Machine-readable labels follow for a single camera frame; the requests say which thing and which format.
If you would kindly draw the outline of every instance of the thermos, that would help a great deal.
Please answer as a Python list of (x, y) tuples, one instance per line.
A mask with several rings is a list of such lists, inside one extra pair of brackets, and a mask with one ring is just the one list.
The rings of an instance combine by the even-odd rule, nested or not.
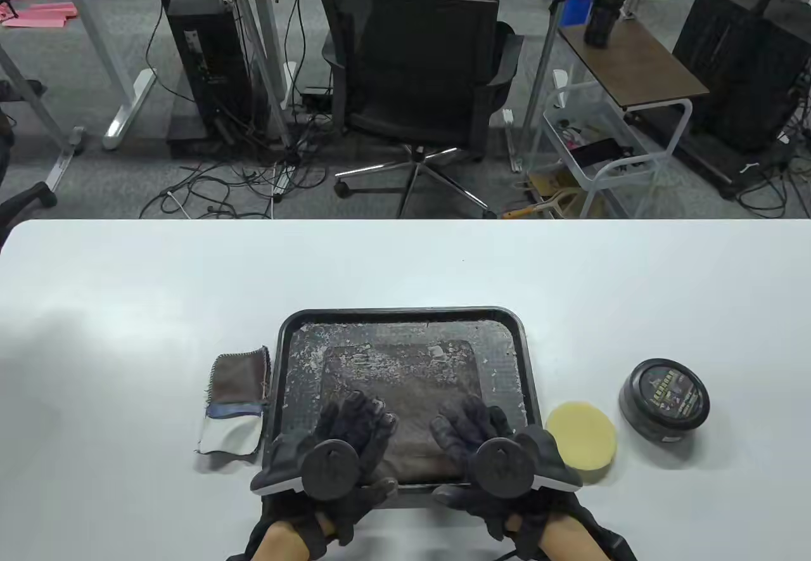
[(611, 30), (624, 4), (625, 0), (592, 0), (583, 40), (595, 48), (607, 48)]

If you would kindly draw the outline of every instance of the round black disc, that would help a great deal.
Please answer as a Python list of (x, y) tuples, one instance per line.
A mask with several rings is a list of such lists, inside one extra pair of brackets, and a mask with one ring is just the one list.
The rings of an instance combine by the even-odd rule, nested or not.
[(532, 460), (510, 439), (490, 439), (481, 445), (471, 462), (478, 485), (496, 498), (517, 498), (532, 488)]
[(350, 443), (330, 439), (310, 450), (301, 466), (302, 486), (313, 500), (337, 500), (360, 478), (360, 463)]

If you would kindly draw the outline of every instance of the black glove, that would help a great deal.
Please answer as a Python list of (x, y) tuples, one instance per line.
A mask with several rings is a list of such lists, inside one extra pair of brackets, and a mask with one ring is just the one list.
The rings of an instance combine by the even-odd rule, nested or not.
[[(321, 411), (315, 430), (298, 444), (301, 452), (305, 452), (327, 439), (350, 443), (360, 459), (362, 482), (371, 476), (383, 459), (388, 440), (396, 428), (397, 417), (385, 413), (383, 401), (369, 399), (362, 392), (354, 391), (340, 410), (337, 403), (328, 404)], [(330, 541), (337, 538), (341, 546), (349, 544), (357, 521), (396, 492), (397, 481), (387, 478), (368, 487), (357, 486), (344, 497), (329, 502), (319, 502), (295, 491), (269, 495), (265, 499), (262, 518), (251, 533), (244, 558), (253, 558), (267, 528), (276, 521), (286, 521), (293, 526), (310, 550), (310, 559), (321, 558)], [(321, 513), (333, 524), (335, 536), (324, 534), (316, 513)]]
[[(500, 408), (485, 407), (481, 399), (470, 396), (458, 408), (440, 408), (440, 415), (431, 421), (431, 433), (451, 460), (468, 474), (470, 460), (482, 442), (495, 436), (510, 437), (513, 431)], [(546, 431), (544, 433), (550, 439), (550, 444), (544, 445), (544, 452), (549, 457), (544, 459), (564, 465), (554, 437)], [(443, 506), (484, 519), (487, 532), (496, 540), (501, 541), (505, 535), (509, 535), (515, 541), (516, 556), (522, 559), (546, 558), (538, 543), (550, 515), (557, 513), (569, 515), (582, 524), (609, 558), (614, 561), (636, 561), (625, 539), (600, 527), (572, 493), (542, 487), (521, 497), (504, 500), (472, 483), (467, 489), (442, 485), (434, 490), (432, 497)], [(512, 515), (521, 517), (521, 528), (518, 532), (509, 533), (504, 526)]]

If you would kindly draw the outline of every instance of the computer tower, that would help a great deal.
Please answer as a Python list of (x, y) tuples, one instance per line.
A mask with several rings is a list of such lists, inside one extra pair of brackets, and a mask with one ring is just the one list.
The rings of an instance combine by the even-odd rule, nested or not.
[(710, 89), (693, 104), (693, 132), (744, 153), (767, 149), (808, 94), (811, 6), (695, 0), (673, 55)]
[(223, 124), (264, 129), (267, 96), (246, 65), (250, 51), (243, 42), (245, 48), (250, 43), (232, 11), (222, 0), (172, 0), (166, 15), (206, 130), (222, 133)]

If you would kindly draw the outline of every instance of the round sponge pad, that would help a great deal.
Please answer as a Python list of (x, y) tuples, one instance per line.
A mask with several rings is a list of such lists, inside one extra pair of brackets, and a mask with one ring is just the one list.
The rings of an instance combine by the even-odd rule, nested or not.
[(547, 430), (560, 457), (576, 470), (599, 470), (614, 459), (616, 429), (599, 408), (583, 402), (560, 405), (549, 415)]

